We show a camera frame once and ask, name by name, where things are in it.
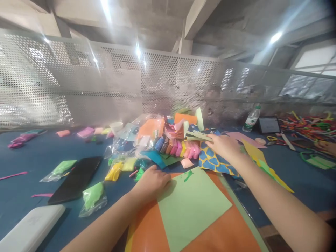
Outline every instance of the bottle label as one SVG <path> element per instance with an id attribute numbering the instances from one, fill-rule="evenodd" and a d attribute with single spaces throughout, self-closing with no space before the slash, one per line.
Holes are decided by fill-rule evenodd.
<path id="1" fill-rule="evenodd" d="M 247 119 L 246 119 L 246 122 L 245 122 L 245 124 L 244 124 L 244 127 L 245 127 L 245 128 L 250 128 L 250 129 L 252 129 L 253 126 L 255 125 L 256 121 L 257 121 L 257 120 L 254 120 L 254 119 L 252 119 L 252 118 L 247 118 Z"/>

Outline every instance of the ceiling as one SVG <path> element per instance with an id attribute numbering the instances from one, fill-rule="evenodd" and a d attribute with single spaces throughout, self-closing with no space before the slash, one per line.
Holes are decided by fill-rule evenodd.
<path id="1" fill-rule="evenodd" d="M 53 36 L 76 34 L 92 41 L 138 44 L 141 48 L 168 52 L 181 48 L 183 38 L 191 41 L 193 55 L 244 60 L 269 49 L 271 37 L 279 31 L 283 35 L 271 49 L 289 45 L 290 49 L 280 51 L 291 56 L 301 41 L 331 32 L 333 13 L 327 3 L 321 0 L 2 0 L 0 26 L 42 30 Z M 49 28 L 55 23 L 58 32 Z M 70 33 L 62 32 L 60 24 Z"/>

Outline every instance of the orange paper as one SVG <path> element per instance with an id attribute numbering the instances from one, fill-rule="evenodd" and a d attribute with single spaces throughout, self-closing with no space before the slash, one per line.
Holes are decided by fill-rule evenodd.
<path id="1" fill-rule="evenodd" d="M 230 200 L 232 207 L 205 229 L 181 252 L 201 251 L 261 251 L 228 191 L 216 173 L 207 172 L 215 185 Z M 157 201 L 152 201 L 131 223 L 126 252 L 170 252 Z"/>
<path id="2" fill-rule="evenodd" d="M 189 124 L 197 124 L 197 117 L 194 115 L 183 115 L 176 113 L 174 123 L 179 123 L 182 119 L 189 122 Z"/>

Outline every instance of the white power bank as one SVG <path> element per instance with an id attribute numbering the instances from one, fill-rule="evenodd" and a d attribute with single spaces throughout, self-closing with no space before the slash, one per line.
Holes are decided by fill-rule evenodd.
<path id="1" fill-rule="evenodd" d="M 63 205 L 34 208 L 0 241 L 0 251 L 35 252 L 64 211 Z"/>

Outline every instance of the black phone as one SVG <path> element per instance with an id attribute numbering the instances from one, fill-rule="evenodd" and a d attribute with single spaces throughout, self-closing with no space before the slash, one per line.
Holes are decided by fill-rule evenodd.
<path id="1" fill-rule="evenodd" d="M 49 199 L 48 205 L 55 205 L 80 198 L 102 159 L 101 156 L 87 157 L 76 163 L 75 168 Z"/>

